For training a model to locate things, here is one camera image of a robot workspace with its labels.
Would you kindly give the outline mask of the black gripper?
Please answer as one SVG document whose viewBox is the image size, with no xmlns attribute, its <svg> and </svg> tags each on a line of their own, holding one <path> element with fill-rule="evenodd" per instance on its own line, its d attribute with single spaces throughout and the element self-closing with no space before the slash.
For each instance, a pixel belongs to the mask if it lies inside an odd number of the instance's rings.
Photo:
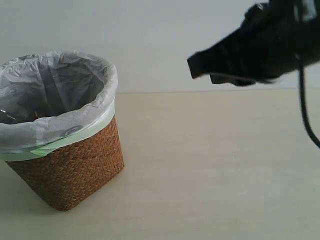
<svg viewBox="0 0 320 240">
<path fill-rule="evenodd" d="M 252 5 L 238 29 L 187 58 L 192 79 L 248 87 L 320 61 L 320 2 L 270 0 Z"/>
</svg>

